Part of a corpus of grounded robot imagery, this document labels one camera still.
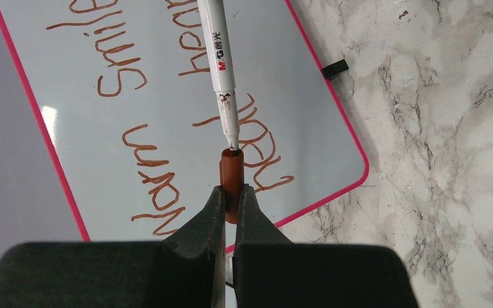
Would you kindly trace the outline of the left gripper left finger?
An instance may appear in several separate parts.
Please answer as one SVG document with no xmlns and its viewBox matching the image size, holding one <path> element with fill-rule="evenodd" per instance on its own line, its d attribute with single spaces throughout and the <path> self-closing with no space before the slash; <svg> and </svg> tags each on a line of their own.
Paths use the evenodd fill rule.
<svg viewBox="0 0 493 308">
<path fill-rule="evenodd" d="M 31 242 L 0 258 L 0 307 L 224 307 L 225 193 L 163 241 Z"/>
</svg>

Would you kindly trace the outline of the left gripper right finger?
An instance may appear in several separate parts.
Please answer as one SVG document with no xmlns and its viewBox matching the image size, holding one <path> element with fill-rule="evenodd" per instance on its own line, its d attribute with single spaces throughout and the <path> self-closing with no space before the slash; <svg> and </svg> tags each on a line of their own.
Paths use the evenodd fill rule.
<svg viewBox="0 0 493 308">
<path fill-rule="evenodd" d="M 417 307 L 403 261 L 390 248 L 299 244 L 262 212 L 244 186 L 233 284 L 238 307 Z"/>
</svg>

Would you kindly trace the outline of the white rainbow marker pen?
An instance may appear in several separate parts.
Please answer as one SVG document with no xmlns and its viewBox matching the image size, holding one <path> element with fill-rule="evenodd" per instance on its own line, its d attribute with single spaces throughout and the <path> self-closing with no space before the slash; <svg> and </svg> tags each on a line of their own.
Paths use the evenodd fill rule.
<svg viewBox="0 0 493 308">
<path fill-rule="evenodd" d="M 236 83 L 223 1 L 198 0 L 212 86 L 228 147 L 239 149 L 239 117 Z"/>
</svg>

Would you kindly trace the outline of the brown marker cap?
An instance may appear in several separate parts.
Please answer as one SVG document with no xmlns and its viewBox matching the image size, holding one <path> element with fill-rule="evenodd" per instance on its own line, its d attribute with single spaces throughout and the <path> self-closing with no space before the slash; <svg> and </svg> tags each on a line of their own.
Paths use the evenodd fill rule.
<svg viewBox="0 0 493 308">
<path fill-rule="evenodd" d="M 245 184 L 244 154 L 225 149 L 220 159 L 220 185 L 225 192 L 225 220 L 236 225 L 241 192 Z"/>
</svg>

